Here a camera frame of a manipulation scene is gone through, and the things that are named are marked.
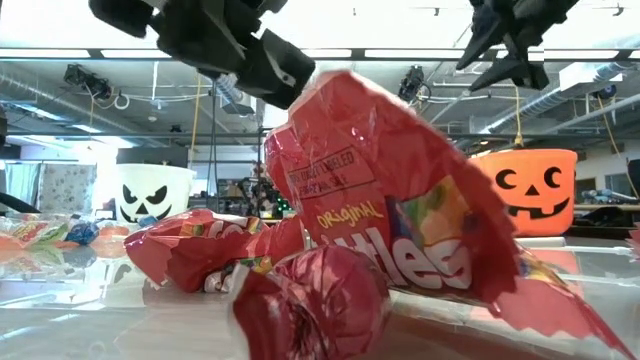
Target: candy wrapper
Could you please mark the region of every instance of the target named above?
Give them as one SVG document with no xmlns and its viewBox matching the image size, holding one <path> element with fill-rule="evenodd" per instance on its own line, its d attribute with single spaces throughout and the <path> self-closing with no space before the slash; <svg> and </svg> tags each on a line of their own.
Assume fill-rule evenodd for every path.
<svg viewBox="0 0 640 360">
<path fill-rule="evenodd" d="M 640 261 L 640 229 L 630 231 L 629 235 L 631 239 L 629 239 L 628 242 L 633 249 L 635 260 Z"/>
<path fill-rule="evenodd" d="M 268 228 L 258 218 L 195 209 L 165 218 L 125 240 L 131 260 L 151 281 L 171 280 L 186 292 L 203 290 L 217 274 L 222 289 L 237 263 L 267 272 L 280 259 L 304 249 L 300 220 Z"/>
<path fill-rule="evenodd" d="M 69 233 L 70 219 L 56 220 L 21 220 L 0 218 L 0 237 L 8 239 L 22 248 L 36 243 L 53 244 L 64 241 Z"/>
<path fill-rule="evenodd" d="M 250 359 L 342 360 L 380 337 L 389 292 L 364 254 L 327 246 L 278 263 L 266 276 L 238 266 L 231 323 Z"/>
<path fill-rule="evenodd" d="M 349 72 L 325 73 L 265 146 L 269 174 L 311 238 L 366 254 L 389 286 L 485 306 L 518 330 L 596 336 L 633 358 L 584 301 L 516 246 L 490 180 L 384 89 Z"/>
<path fill-rule="evenodd" d="M 65 241 L 72 241 L 79 245 L 89 245 L 98 237 L 98 226 L 95 222 L 77 220 L 73 223 Z"/>
</svg>

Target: lollipop wrapper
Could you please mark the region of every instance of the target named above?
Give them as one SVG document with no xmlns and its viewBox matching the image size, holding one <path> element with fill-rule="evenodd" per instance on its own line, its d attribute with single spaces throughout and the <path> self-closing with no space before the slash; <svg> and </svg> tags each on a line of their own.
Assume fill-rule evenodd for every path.
<svg viewBox="0 0 640 360">
<path fill-rule="evenodd" d="M 269 271 L 282 258 L 304 249 L 299 219 L 268 228 L 258 218 L 195 209 L 165 218 L 129 235 L 127 254 L 147 277 L 171 280 L 186 292 L 202 290 L 208 276 L 231 273 L 237 263 Z"/>
<path fill-rule="evenodd" d="M 311 238 L 365 254 L 394 289 L 485 306 L 518 330 L 593 335 L 632 357 L 516 245 L 490 180 L 379 86 L 320 75 L 265 147 L 269 175 Z"/>
<path fill-rule="evenodd" d="M 325 246 L 285 259 L 266 275 L 237 267 L 230 324 L 250 359 L 341 360 L 380 337 L 389 292 L 366 255 Z"/>
</svg>

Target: yellow cable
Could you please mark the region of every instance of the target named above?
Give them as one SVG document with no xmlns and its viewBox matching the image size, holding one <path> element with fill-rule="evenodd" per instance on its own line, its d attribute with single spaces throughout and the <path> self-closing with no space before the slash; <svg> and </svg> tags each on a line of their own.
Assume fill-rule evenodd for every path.
<svg viewBox="0 0 640 360">
<path fill-rule="evenodd" d="M 198 78 L 198 90 L 196 90 L 196 109 L 193 114 L 193 131 L 191 132 L 191 148 L 189 149 L 191 162 L 189 163 L 189 168 L 191 168 L 193 164 L 193 150 L 196 146 L 196 131 L 198 129 L 198 115 L 200 114 L 200 85 L 202 85 L 202 76 L 198 74 L 196 77 Z"/>
<path fill-rule="evenodd" d="M 516 132 L 516 138 L 513 141 L 518 146 L 524 146 L 524 140 L 522 139 L 522 123 L 520 122 L 520 90 L 516 89 L 516 124 L 518 125 L 518 131 Z"/>
<path fill-rule="evenodd" d="M 598 97 L 598 103 L 600 104 L 600 109 L 604 109 L 604 104 L 602 104 L 602 99 L 600 99 L 600 97 Z M 620 150 L 618 150 L 618 144 L 616 144 L 616 141 L 613 138 L 613 133 L 611 132 L 611 127 L 609 126 L 609 119 L 607 119 L 607 114 L 606 113 L 602 114 L 602 118 L 604 119 L 604 125 L 607 128 L 607 132 L 609 133 L 609 139 L 611 139 L 613 150 L 616 152 L 616 155 L 618 155 L 618 158 L 622 159 L 622 155 L 620 155 Z M 636 190 L 636 187 L 633 185 L 633 181 L 631 180 L 631 175 L 629 175 L 628 166 L 625 169 L 625 174 L 627 175 L 627 180 L 629 180 L 629 185 L 631 185 L 631 190 L 633 191 L 633 194 L 636 196 L 636 198 L 640 198 L 640 196 L 638 196 L 638 190 Z"/>
</svg>

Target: skittles bag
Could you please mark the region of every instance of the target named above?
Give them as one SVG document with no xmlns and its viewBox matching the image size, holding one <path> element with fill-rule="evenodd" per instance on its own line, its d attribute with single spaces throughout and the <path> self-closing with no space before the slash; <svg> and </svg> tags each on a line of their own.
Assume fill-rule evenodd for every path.
<svg viewBox="0 0 640 360">
<path fill-rule="evenodd" d="M 363 253 L 388 286 L 485 306 L 518 330 L 595 336 L 633 358 L 516 245 L 491 180 L 379 86 L 350 72 L 320 75 L 265 146 L 269 175 L 311 238 Z"/>
</svg>

